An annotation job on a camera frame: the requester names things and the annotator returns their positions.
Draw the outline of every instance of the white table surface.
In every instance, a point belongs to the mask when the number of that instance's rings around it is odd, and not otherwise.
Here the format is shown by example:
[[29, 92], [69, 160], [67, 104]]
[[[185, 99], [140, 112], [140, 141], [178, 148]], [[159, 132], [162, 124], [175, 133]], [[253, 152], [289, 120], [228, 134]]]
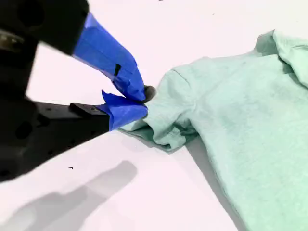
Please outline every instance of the white table surface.
[[[153, 86], [174, 66], [202, 56], [249, 51], [259, 34], [306, 17], [302, 0], [282, 2], [89, 1], [100, 23], [134, 55], [144, 82]], [[117, 93], [100, 72], [40, 45], [27, 92], [31, 99], [100, 104], [101, 89]], [[224, 199], [199, 139], [168, 155], [113, 131], [0, 184], [0, 230], [244, 231], [244, 227]]]

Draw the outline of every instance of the black metal bracket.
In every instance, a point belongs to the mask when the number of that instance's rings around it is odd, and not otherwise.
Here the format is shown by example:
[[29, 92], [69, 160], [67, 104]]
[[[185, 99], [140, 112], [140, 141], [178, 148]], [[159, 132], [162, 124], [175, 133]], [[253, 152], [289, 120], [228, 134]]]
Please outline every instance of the black metal bracket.
[[93, 105], [67, 106], [28, 100], [5, 105], [13, 107], [10, 113], [0, 116], [2, 122], [6, 121], [5, 128], [0, 130], [0, 181], [25, 174], [109, 131], [109, 115]]
[[88, 10], [86, 0], [0, 1], [0, 182], [108, 132], [95, 106], [26, 98], [38, 43], [71, 55]]

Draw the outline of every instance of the mint green t-shirt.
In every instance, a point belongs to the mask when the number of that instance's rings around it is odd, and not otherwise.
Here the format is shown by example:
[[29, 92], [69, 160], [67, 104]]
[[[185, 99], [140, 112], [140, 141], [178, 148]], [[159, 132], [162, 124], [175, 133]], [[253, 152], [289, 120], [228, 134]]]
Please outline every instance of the mint green t-shirt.
[[166, 151], [200, 135], [249, 231], [308, 231], [307, 87], [308, 41], [272, 31], [247, 54], [167, 72], [124, 130]]

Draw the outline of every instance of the screw hole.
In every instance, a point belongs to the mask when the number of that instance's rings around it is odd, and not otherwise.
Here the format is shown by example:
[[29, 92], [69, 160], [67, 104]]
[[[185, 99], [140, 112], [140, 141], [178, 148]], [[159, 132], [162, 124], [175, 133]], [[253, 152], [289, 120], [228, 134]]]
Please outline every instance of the screw hole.
[[37, 0], [25, 0], [18, 7], [19, 20], [25, 27], [40, 26], [44, 22], [45, 13]]
[[16, 130], [15, 134], [18, 139], [25, 139], [30, 135], [31, 132], [32, 132], [31, 124], [28, 122], [24, 122]]
[[11, 172], [7, 169], [0, 171], [0, 177], [7, 177], [10, 174], [11, 174]]

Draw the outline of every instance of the blue painter's tape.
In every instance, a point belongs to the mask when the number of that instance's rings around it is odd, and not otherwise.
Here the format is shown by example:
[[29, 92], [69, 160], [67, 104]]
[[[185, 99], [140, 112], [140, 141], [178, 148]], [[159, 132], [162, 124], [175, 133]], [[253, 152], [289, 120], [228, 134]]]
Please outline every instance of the blue painter's tape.
[[144, 83], [134, 57], [91, 13], [86, 19], [73, 57], [104, 73], [126, 98], [134, 101], [146, 99]]
[[147, 116], [148, 108], [144, 104], [132, 102], [124, 97], [107, 94], [102, 91], [106, 104], [97, 106], [106, 112], [109, 119], [109, 131], [123, 127]]

